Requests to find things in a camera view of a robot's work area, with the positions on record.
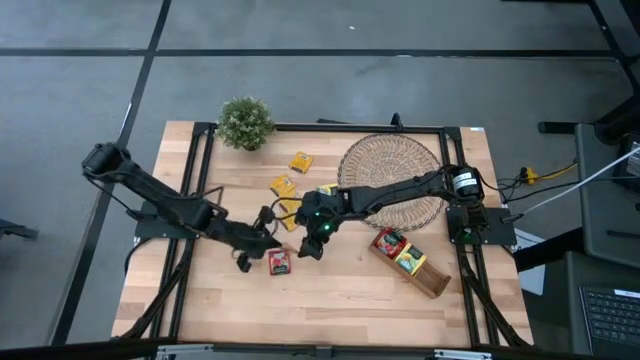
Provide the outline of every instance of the wooden box compartment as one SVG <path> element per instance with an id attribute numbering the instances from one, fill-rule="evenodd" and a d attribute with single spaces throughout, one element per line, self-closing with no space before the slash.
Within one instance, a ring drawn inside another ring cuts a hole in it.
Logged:
<path id="1" fill-rule="evenodd" d="M 386 234 L 385 230 L 381 231 L 380 234 L 378 234 L 378 236 L 373 239 L 373 241 L 369 245 L 369 251 L 371 251 L 376 257 L 378 257 L 378 259 L 389 265 L 389 267 L 391 267 L 395 272 L 400 274 L 400 276 L 402 276 L 403 278 L 407 279 L 407 281 L 409 281 L 413 286 L 418 288 L 430 298 L 437 298 L 438 296 L 440 296 L 449 284 L 451 276 L 443 273 L 442 271 L 438 270 L 433 264 L 431 264 L 429 262 L 428 256 L 424 264 L 422 264 L 422 267 L 416 272 L 414 276 L 411 276 L 411 274 L 400 267 L 400 265 L 398 265 L 393 259 L 388 258 L 376 247 L 376 242 L 378 241 L 380 236 L 384 234 Z"/>

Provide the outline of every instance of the potted plant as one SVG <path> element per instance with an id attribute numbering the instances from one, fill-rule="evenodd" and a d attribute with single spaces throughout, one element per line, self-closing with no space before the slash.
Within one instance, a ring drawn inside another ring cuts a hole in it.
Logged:
<path id="1" fill-rule="evenodd" d="M 217 133 L 228 146 L 254 151 L 274 130 L 267 105 L 259 99 L 241 97 L 224 103 Z"/>

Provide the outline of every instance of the wooden table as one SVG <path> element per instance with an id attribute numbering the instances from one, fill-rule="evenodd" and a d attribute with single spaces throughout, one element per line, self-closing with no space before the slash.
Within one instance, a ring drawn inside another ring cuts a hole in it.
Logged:
<path id="1" fill-rule="evenodd" d="M 179 189 L 193 122 L 168 122 L 153 175 Z M 489 184 L 495 174 L 481 128 L 461 128 L 467 162 Z M 256 152 L 234 150 L 215 139 L 207 188 L 224 185 L 222 206 L 229 218 L 252 223 L 262 205 L 275 196 L 268 189 L 277 176 L 288 174 L 300 193 L 336 182 L 340 159 L 363 133 L 278 132 Z M 441 158 L 438 137 L 408 135 Z M 202 158 L 200 144 L 199 158 Z M 455 159 L 453 143 L 449 144 Z M 306 175 L 288 169 L 296 151 L 314 157 Z M 197 181 L 194 170 L 192 187 Z M 485 188 L 487 207 L 500 206 L 497 192 Z M 299 247 L 305 230 L 280 228 L 276 238 Z M 270 276 L 267 260 L 254 261 L 241 273 L 231 249 L 221 243 L 196 242 L 180 324 L 179 340 L 199 342 L 332 344 L 358 346 L 468 347 L 469 336 L 454 247 L 448 241 L 444 211 L 422 229 L 406 236 L 439 269 L 453 278 L 436 299 L 430 299 L 368 252 L 376 231 L 347 222 L 332 235 L 321 261 L 292 258 L 292 273 Z M 158 291 L 168 241 L 154 239 L 131 259 L 113 335 L 128 330 Z M 518 334 L 532 343 L 518 273 L 499 246 L 485 246 L 491 294 Z M 161 334 L 168 331 L 173 300 L 169 299 Z M 476 299 L 480 335 L 487 342 L 482 306 Z"/>

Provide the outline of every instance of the concrete floor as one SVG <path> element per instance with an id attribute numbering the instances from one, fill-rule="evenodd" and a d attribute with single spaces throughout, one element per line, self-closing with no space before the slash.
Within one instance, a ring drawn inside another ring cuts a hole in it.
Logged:
<path id="1" fill-rule="evenodd" d="M 161 2 L 4 0 L 0 47 L 146 48 Z M 625 51 L 639 51 L 617 2 L 601 6 Z M 160 41 L 160 48 L 606 46 L 587 6 L 497 0 L 174 0 Z M 40 229 L 37 242 L 6 237 L 0 244 L 0 348 L 48 341 L 96 197 L 80 161 L 96 142 L 117 138 L 141 63 L 0 57 L 0 218 Z M 513 177 L 521 166 L 544 173 L 575 157 L 572 137 L 541 135 L 538 121 L 593 121 L 630 94 L 618 65 L 602 60 L 156 58 L 128 147 L 150 170 L 167 120 L 215 120 L 225 100 L 253 95 L 281 122 L 388 123 L 399 112 L 407 124 L 482 126 L 497 176 Z M 122 189 L 116 193 L 140 204 Z M 567 196 L 518 227 L 554 236 L 580 225 L 578 206 L 577 195 Z M 70 342 L 108 338 L 134 225 L 110 206 Z"/>

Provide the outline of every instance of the woven basket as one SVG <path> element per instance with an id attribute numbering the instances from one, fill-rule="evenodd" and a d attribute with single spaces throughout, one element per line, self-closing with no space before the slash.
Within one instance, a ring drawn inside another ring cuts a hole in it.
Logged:
<path id="1" fill-rule="evenodd" d="M 379 187 L 422 176 L 440 168 L 436 157 L 419 142 L 403 135 L 374 134 L 353 144 L 342 158 L 338 169 L 338 185 Z M 382 229 L 412 231 L 433 220 L 442 199 L 424 197 L 387 206 L 365 223 Z"/>

